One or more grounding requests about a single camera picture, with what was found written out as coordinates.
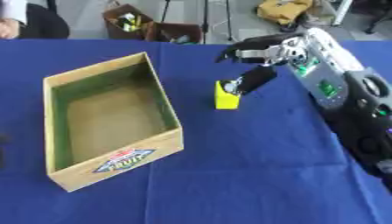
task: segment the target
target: white sleeve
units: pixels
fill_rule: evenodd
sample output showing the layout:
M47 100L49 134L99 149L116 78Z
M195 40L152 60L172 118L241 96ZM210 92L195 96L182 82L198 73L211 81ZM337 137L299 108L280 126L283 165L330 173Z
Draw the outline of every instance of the white sleeve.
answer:
M27 0L2 0L2 18L13 18L27 24Z

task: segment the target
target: table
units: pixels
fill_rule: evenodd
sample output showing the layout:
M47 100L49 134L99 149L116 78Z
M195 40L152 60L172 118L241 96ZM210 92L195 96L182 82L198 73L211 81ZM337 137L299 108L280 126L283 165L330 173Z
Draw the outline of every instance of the table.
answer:
M344 43L392 81L392 42ZM392 198L341 149L284 67L237 111L213 109L214 81L249 66L214 64L221 45L128 40L0 41L2 223L382 224ZM42 79L146 51L184 126L185 150L67 193L46 175Z

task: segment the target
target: box label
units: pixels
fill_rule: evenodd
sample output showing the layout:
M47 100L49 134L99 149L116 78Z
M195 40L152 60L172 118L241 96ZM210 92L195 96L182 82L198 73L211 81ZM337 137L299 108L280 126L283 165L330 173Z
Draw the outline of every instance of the box label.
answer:
M112 172L131 168L155 150L121 150L94 172Z

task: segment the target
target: robotic arm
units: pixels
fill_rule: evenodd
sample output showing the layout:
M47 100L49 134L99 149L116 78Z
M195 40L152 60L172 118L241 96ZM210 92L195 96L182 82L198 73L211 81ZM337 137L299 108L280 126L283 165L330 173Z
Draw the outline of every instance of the robotic arm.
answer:
M237 80L218 82L233 97L273 80L274 66L288 66L342 145L392 192L392 88L373 68L365 68L318 28L249 38L228 47L216 61L225 59L258 64Z

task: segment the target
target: tripod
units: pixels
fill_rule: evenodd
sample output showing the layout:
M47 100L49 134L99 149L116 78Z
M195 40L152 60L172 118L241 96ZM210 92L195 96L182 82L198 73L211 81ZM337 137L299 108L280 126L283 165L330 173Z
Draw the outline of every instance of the tripod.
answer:
M164 14L162 15L162 20L161 23L163 23L166 19L166 14L167 14L167 10L169 9L169 4L170 4L171 0L166 0L166 5L164 7ZM226 13L227 13L227 30L228 30L228 41L233 41L233 32L232 32L232 27L231 27L231 14L230 14L230 3L229 0L226 0ZM208 34L209 31L209 4L208 4L208 0L204 1L204 20L203 20L203 24L201 25L201 31L203 32L203 44L206 43L206 35Z

